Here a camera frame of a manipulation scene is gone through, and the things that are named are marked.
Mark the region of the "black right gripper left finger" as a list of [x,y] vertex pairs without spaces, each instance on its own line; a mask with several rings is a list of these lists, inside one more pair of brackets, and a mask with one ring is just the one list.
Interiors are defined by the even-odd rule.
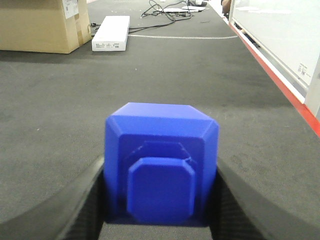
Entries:
[[104,222],[104,158],[34,208],[0,225],[2,240],[97,240]]

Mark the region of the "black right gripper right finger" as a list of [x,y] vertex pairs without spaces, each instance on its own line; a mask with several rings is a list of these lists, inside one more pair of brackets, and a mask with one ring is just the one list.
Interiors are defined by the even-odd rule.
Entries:
[[318,240],[320,228],[272,203],[221,158],[209,199],[214,240]]

